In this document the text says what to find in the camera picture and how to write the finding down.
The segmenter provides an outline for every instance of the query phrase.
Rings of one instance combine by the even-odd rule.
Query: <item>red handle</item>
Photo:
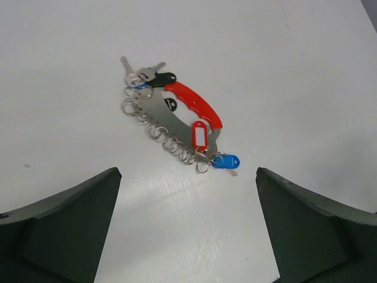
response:
[[[212,130],[223,127],[223,123],[212,107],[192,89],[176,81],[174,84],[165,85],[165,90],[172,91],[190,110],[207,120]]]

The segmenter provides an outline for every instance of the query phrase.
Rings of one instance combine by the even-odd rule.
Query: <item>key holder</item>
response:
[[[134,73],[127,60],[122,62],[128,76],[138,74]],[[200,95],[177,82],[174,74],[158,74],[156,68],[158,65],[154,68],[143,68],[139,72],[142,80],[148,79],[145,81],[148,88],[139,89],[129,85],[125,89],[129,98],[122,103],[123,112],[127,116],[136,117],[143,124],[149,124],[152,139],[161,143],[165,150],[177,156],[184,164],[196,163],[197,172],[206,173],[209,168],[224,169],[230,175],[237,176],[234,169],[240,164],[238,157],[228,156],[217,150],[216,140],[223,128],[220,117]],[[128,89],[134,90],[134,94],[131,95]],[[181,121],[168,107],[161,93],[163,90],[173,92],[188,109],[206,120],[211,132],[209,133],[202,121],[195,122],[192,126]],[[199,164],[207,166],[206,169],[199,169]]]

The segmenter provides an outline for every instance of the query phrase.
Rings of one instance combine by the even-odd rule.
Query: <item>white table surface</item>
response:
[[[377,34],[359,0],[0,5],[0,210],[117,166],[97,283],[272,282],[259,166],[377,210]],[[167,62],[211,104],[238,177],[195,174],[123,115],[121,55]]]

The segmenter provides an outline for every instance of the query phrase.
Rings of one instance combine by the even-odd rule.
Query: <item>key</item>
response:
[[[164,66],[166,66],[165,62],[160,62],[156,66],[151,68],[142,68],[136,72],[136,74],[143,78],[144,81],[151,81],[155,79],[156,72],[158,72],[160,69],[162,69]]]
[[[238,176],[237,172],[232,169],[225,169],[226,172],[228,172],[232,177]]]
[[[147,84],[134,72],[134,69],[132,69],[130,63],[125,58],[125,56],[122,56],[120,58],[120,61],[123,63],[123,66],[125,68],[125,83],[131,87],[135,88],[137,90],[145,87]]]

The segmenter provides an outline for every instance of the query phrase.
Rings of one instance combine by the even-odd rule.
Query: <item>metal ring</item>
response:
[[[124,93],[125,93],[129,98],[131,98],[132,100],[135,99],[133,96],[131,96],[131,95],[128,93],[128,90],[131,90],[131,91],[133,92],[133,95],[136,94],[136,91],[135,91],[133,88],[131,88],[131,87],[125,87],[125,88],[124,88]]]
[[[204,171],[200,171],[200,170],[199,170],[199,163],[204,163],[204,164],[208,165],[207,169],[204,170]],[[198,173],[200,173],[200,174],[207,173],[208,170],[209,170],[209,168],[210,168],[210,166],[209,166],[208,162],[203,162],[203,161],[198,161],[198,162],[196,163],[196,166],[195,166],[196,172],[198,172]]]
[[[156,128],[159,127],[159,125],[157,124],[152,124],[149,126],[149,134],[151,135],[151,137],[153,138],[159,138],[159,136],[155,136],[153,133],[156,131]]]
[[[124,114],[126,114],[129,117],[134,117],[136,116],[139,112],[137,110],[133,112],[127,112],[125,109],[127,105],[132,104],[134,107],[138,107],[137,103],[132,99],[132,98],[127,98],[122,102],[122,111]]]
[[[224,157],[226,156],[226,154],[223,154],[223,153],[211,153],[209,155],[209,160],[211,161],[211,163],[214,163],[214,164],[217,164],[217,165],[221,165],[224,163]],[[221,158],[221,162],[215,162],[215,158],[217,157],[220,157]]]
[[[150,115],[148,113],[138,113],[136,116],[136,119],[143,123],[143,124],[148,124],[150,123],[151,119],[150,119]]]
[[[168,137],[168,138],[165,140],[165,142],[163,143],[163,146],[164,146],[164,148],[165,148],[166,150],[170,150],[170,148],[168,147],[168,144],[169,144],[170,141],[172,141],[172,140],[174,140],[174,139],[177,140],[176,137],[171,136],[171,137]]]
[[[166,142],[166,140],[168,139],[168,135],[167,134],[169,133],[169,131],[167,130],[167,128],[165,128],[163,126],[157,126],[157,127],[154,128],[153,133],[155,133],[157,130],[159,131],[158,135],[152,134],[152,132],[150,130],[150,134],[151,134],[152,139],[154,139],[158,143],[164,143],[164,142]],[[166,135],[166,138],[164,140],[158,140],[164,134]]]
[[[193,164],[195,161],[199,161],[199,159],[197,159],[197,156],[194,152],[194,150],[190,149],[189,152],[192,152],[193,154],[186,160],[186,162],[184,162],[186,165],[191,165]]]
[[[125,80],[125,83],[133,90],[137,90],[137,87],[142,87],[142,85],[145,83],[145,81],[139,76],[129,77],[129,79],[130,81]]]
[[[140,91],[141,90],[146,90],[146,89],[151,90],[151,94],[148,94],[147,96],[144,96],[144,95],[142,95],[142,93]],[[142,99],[150,99],[150,98],[152,98],[152,95],[153,95],[153,88],[150,85],[147,85],[147,86],[143,87],[142,89],[138,90],[136,93]]]
[[[170,153],[174,156],[178,156],[179,150],[182,148],[182,146],[183,146],[183,142],[177,139],[177,141],[173,143],[173,145],[171,146]]]
[[[183,146],[182,152],[178,154],[179,160],[181,160],[183,163],[186,162],[186,160],[189,158],[189,148],[187,146]]]

